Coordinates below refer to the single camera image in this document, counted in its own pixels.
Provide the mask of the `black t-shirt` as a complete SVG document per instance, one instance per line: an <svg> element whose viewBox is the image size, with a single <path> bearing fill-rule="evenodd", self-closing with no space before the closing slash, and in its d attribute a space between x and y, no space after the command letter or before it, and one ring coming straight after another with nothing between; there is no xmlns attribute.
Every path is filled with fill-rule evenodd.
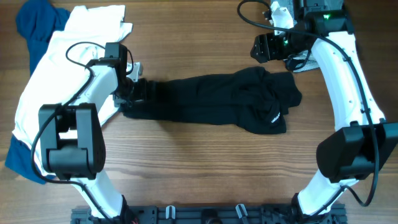
<svg viewBox="0 0 398 224"><path fill-rule="evenodd" d="M153 99L121 112L134 119L234 124L254 134L282 134L285 115L301 100L291 73L249 67L232 74L155 81Z"/></svg>

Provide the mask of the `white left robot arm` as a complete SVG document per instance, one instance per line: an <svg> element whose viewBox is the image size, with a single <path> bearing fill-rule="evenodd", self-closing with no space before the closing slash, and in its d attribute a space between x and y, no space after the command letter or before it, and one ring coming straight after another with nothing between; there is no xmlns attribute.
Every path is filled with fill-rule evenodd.
<svg viewBox="0 0 398 224"><path fill-rule="evenodd" d="M39 131L31 151L40 148L42 167L57 178L46 178L34 161L30 163L43 181L74 186L90 206L92 222L139 223L103 169L106 146L98 111L108 96L115 106L132 108L147 99L147 85L139 80L139 63L127 67L133 60L127 47L108 42L103 49L103 57L83 66L89 71L88 79L67 102L44 104L39 109Z"/></svg>

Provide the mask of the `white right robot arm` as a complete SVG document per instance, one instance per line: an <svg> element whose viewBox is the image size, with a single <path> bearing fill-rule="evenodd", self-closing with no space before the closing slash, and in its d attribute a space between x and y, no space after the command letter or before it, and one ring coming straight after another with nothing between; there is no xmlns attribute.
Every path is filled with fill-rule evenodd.
<svg viewBox="0 0 398 224"><path fill-rule="evenodd" d="M335 132L317 147L317 172L294 197L295 219L323 218L344 192L370 177L369 195L361 201L368 206L380 170L397 145L397 124L386 121L370 92L348 13L319 5L290 13L275 4L264 16L269 33L257 37L252 57L261 63L290 61L302 52L313 57L322 71L335 118Z"/></svg>

